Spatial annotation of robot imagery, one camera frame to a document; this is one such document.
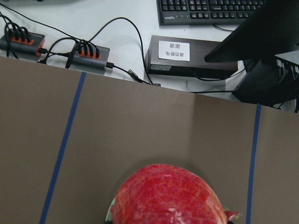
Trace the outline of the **left grey usb hub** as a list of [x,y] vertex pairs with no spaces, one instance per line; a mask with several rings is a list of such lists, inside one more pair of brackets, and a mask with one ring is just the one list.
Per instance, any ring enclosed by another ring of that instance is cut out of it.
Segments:
[[5,51],[6,56],[14,58],[39,58],[45,54],[46,50],[42,50],[45,41],[45,35],[29,32],[31,41],[28,42],[27,38],[22,40],[13,37],[11,41],[7,41],[5,36],[0,39],[0,49]]

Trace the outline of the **black monitor stand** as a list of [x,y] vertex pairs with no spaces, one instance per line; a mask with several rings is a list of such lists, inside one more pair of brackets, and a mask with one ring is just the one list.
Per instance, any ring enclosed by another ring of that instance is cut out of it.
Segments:
[[299,76],[276,55],[299,48],[299,2],[267,0],[205,56],[208,63],[243,61],[246,75],[233,91],[244,103],[273,106],[295,99]]

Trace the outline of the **grey usb hub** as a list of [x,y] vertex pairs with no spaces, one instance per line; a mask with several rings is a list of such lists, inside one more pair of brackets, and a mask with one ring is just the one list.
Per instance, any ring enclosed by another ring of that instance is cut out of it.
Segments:
[[42,50],[45,41],[45,35],[29,32],[31,41],[28,42],[27,38],[22,40],[13,37],[11,41],[7,41],[5,36],[0,39],[0,49],[5,51],[6,56],[14,58],[39,58],[45,54],[46,50]]
[[68,60],[68,67],[73,70],[104,75],[110,48],[82,43],[74,45],[73,56]]

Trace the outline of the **right grey usb hub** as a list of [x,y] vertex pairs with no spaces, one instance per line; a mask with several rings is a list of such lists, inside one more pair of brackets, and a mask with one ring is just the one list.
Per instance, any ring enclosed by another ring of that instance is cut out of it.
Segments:
[[73,56],[68,60],[68,67],[73,70],[104,75],[110,48],[82,43],[74,45]]

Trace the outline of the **green plate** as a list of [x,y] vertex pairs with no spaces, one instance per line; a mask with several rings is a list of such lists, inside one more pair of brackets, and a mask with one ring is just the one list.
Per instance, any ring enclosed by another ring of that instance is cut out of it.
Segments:
[[114,204],[115,204],[115,197],[113,198],[113,200],[111,201],[111,203],[109,205],[109,208],[108,208],[107,213],[106,213],[104,224],[112,224],[113,223],[111,209],[114,206]]

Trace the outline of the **black keyboard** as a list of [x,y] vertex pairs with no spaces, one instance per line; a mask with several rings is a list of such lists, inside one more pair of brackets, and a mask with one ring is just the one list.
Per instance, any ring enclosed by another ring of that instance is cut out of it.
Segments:
[[161,26],[239,25],[264,0],[157,0]]

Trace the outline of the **yellow pink peach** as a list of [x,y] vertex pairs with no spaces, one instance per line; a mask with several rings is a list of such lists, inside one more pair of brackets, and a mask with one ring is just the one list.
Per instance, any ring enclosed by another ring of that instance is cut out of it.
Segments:
[[242,216],[242,214],[240,212],[235,211],[235,210],[230,210],[227,207],[224,207],[223,210],[227,217],[228,222],[233,222],[234,220],[237,220],[239,217]]

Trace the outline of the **black power adapter box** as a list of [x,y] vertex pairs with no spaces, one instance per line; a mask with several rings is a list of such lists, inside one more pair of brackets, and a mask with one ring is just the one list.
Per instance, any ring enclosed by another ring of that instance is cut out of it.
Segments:
[[153,35],[147,71],[153,75],[223,80],[238,71],[238,62],[207,63],[204,57],[220,43]]

